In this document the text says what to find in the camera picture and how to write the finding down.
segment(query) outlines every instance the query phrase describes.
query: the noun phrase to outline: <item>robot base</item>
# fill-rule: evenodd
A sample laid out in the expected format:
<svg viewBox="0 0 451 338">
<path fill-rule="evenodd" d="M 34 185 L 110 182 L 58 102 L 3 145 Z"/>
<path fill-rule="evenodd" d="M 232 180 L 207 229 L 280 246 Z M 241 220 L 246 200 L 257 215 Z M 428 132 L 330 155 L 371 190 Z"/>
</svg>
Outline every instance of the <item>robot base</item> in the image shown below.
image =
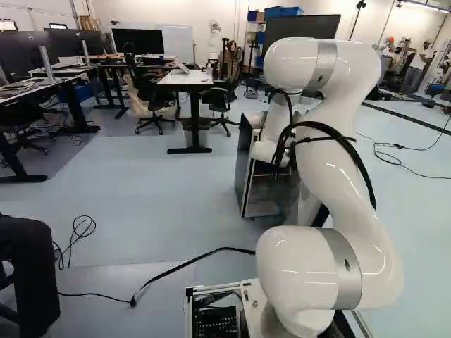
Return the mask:
<svg viewBox="0 0 451 338">
<path fill-rule="evenodd" d="M 250 338 L 317 338 L 332 323 L 333 310 L 304 311 L 298 316 L 298 322 L 299 327 L 305 326 L 295 336 L 280 322 L 257 278 L 243 280 L 240 289 Z"/>
</svg>

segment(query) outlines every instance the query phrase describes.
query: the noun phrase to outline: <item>whiteboard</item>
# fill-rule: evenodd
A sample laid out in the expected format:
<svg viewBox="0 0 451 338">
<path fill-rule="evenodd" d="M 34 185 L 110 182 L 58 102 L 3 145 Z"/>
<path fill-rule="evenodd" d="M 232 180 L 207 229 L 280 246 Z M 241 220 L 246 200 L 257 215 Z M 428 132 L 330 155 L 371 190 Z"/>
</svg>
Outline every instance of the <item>whiteboard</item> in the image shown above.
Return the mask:
<svg viewBox="0 0 451 338">
<path fill-rule="evenodd" d="M 128 30 L 161 30 L 163 33 L 164 54 L 177 56 L 182 62 L 194 62 L 192 48 L 192 26 L 168 23 L 118 23 L 111 28 Z"/>
<path fill-rule="evenodd" d="M 163 32 L 164 53 L 177 56 L 182 62 L 194 62 L 192 26 L 155 25 Z"/>
</svg>

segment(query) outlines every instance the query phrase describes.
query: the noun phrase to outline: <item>wall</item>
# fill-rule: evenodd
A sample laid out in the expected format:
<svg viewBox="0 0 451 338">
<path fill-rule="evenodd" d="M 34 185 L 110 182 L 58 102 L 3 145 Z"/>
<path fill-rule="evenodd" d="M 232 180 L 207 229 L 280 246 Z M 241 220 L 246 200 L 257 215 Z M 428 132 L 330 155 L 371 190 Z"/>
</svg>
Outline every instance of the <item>wall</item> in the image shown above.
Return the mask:
<svg viewBox="0 0 451 338">
<path fill-rule="evenodd" d="M 247 25 L 247 8 L 264 10 L 272 6 L 300 6 L 305 15 L 341 14 L 337 39 L 347 39 L 356 15 L 357 0 L 92 0 L 97 18 L 108 31 L 111 20 L 123 22 L 173 23 L 191 25 L 197 43 L 197 59 L 205 61 L 208 51 L 208 21 L 219 21 L 223 37 L 242 44 Z M 393 0 L 367 1 L 357 22 L 353 41 L 373 44 L 381 37 Z M 394 8 L 383 37 L 412 38 L 412 46 L 420 47 L 424 39 L 434 39 L 445 17 L 444 13 L 403 4 Z"/>
<path fill-rule="evenodd" d="M 0 17 L 15 20 L 19 30 L 43 30 L 49 23 L 76 28 L 69 0 L 0 0 Z"/>
<path fill-rule="evenodd" d="M 94 0 L 93 2 L 97 19 L 107 32 L 111 29 L 111 20 L 125 23 L 191 25 L 197 44 L 197 62 L 200 64 L 206 63 L 207 39 L 210 35 L 209 20 L 215 19 L 220 23 L 223 37 L 232 37 L 234 32 L 233 0 Z"/>
<path fill-rule="evenodd" d="M 271 6 L 299 6 L 305 15 L 341 14 L 336 38 L 348 39 L 352 23 L 356 16 L 357 0 L 251 0 L 251 10 L 263 10 Z M 360 11 L 352 41 L 366 44 L 377 43 L 387 20 L 393 0 L 370 0 Z M 438 33 L 445 14 L 427 8 L 403 4 L 394 7 L 390 14 L 383 37 L 393 36 L 398 42 L 403 36 L 412 38 L 412 46 L 420 47 L 424 39 L 434 39 Z"/>
<path fill-rule="evenodd" d="M 439 50 L 445 40 L 451 39 L 451 15 L 448 15 L 445 23 L 443 24 L 442 30 L 437 36 L 435 44 L 432 46 L 434 50 Z"/>
</svg>

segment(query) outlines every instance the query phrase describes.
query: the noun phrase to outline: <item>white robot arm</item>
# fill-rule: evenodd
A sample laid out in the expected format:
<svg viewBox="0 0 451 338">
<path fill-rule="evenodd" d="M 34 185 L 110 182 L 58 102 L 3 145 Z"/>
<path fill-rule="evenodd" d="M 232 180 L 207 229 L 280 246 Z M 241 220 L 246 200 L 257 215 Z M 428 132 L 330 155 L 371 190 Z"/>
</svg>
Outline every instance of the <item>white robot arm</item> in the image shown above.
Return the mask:
<svg viewBox="0 0 451 338">
<path fill-rule="evenodd" d="M 264 61 L 265 78 L 287 93 L 320 89 L 324 101 L 301 121 L 318 121 L 346 137 L 354 117 L 377 83 L 381 63 L 367 45 L 321 39 L 287 38 L 274 43 Z M 261 141 L 252 156 L 271 162 L 290 114 L 281 94 L 271 102 Z M 297 140 L 329 135 L 296 129 Z M 261 286 L 283 326 L 298 337 L 322 333 L 334 309 L 376 308 L 392 303 L 403 288 L 400 257 L 381 224 L 351 156 L 337 141 L 296 147 L 304 208 L 297 226 L 274 227 L 257 244 Z M 321 203 L 333 229 L 310 227 Z"/>
</svg>

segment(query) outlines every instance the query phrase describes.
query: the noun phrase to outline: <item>person's leg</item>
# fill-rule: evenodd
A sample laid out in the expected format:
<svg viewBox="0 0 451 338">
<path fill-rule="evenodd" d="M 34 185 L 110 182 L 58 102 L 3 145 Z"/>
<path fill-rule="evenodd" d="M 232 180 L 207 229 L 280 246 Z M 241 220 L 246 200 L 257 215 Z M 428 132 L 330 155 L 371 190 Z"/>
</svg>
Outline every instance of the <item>person's leg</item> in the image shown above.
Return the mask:
<svg viewBox="0 0 451 338">
<path fill-rule="evenodd" d="M 14 267 L 21 338 L 41 337 L 60 316 L 54 259 L 46 224 L 0 216 L 0 260 Z"/>
<path fill-rule="evenodd" d="M 412 76 L 415 73 L 416 68 L 409 67 L 406 72 L 406 76 L 404 77 L 404 82 L 401 85 L 400 93 L 407 94 L 411 88 Z"/>
<path fill-rule="evenodd" d="M 416 69 L 415 73 L 412 76 L 411 93 L 414 93 L 418 90 L 421 84 L 421 79 L 423 79 L 423 70 Z"/>
</svg>

